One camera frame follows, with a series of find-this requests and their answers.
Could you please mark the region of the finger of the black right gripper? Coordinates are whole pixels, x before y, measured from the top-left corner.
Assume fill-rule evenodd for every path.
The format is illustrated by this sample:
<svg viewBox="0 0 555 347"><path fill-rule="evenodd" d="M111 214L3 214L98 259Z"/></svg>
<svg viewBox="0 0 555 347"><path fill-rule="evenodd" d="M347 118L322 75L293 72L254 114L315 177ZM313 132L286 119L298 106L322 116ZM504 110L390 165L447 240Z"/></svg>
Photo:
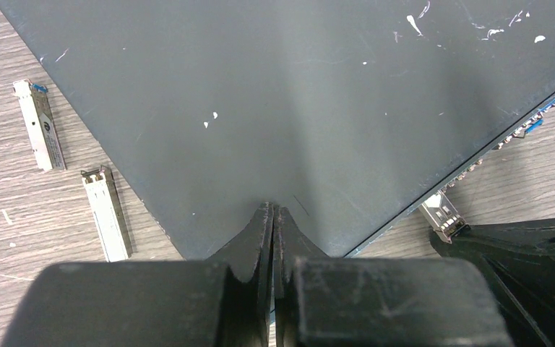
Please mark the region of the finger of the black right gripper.
<svg viewBox="0 0 555 347"><path fill-rule="evenodd" d="M516 346L555 346L555 257L481 256Z"/></svg>
<svg viewBox="0 0 555 347"><path fill-rule="evenodd" d="M555 218L468 225L450 243L433 232L429 241L440 256L469 261L555 257Z"/></svg>

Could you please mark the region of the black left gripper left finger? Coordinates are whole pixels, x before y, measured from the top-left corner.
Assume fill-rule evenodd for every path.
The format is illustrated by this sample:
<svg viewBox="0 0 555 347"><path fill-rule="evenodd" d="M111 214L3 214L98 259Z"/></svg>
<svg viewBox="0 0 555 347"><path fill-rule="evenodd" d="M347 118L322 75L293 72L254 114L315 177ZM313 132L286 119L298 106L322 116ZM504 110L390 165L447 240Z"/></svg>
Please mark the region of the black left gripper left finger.
<svg viewBox="0 0 555 347"><path fill-rule="evenodd" d="M24 295L3 346L266 346L274 206L206 260L61 262Z"/></svg>

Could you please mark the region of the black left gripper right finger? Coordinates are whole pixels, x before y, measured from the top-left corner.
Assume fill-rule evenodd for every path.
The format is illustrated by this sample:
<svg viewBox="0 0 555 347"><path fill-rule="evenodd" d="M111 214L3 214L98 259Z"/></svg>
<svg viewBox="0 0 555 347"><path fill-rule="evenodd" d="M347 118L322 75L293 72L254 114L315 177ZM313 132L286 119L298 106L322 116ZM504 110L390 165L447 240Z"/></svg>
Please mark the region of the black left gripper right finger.
<svg viewBox="0 0 555 347"><path fill-rule="evenodd" d="M481 272L455 258L332 258L273 221L279 346L511 346Z"/></svg>

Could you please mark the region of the silver SFP plug module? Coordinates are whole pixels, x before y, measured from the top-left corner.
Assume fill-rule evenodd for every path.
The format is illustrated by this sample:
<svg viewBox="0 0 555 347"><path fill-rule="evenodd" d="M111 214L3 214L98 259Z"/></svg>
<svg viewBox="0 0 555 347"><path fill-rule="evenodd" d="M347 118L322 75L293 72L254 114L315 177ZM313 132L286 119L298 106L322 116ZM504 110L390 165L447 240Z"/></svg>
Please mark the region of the silver SFP plug module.
<svg viewBox="0 0 555 347"><path fill-rule="evenodd" d="M451 244L452 238L467 226L465 219L441 190L426 199L418 210L444 243Z"/></svg>

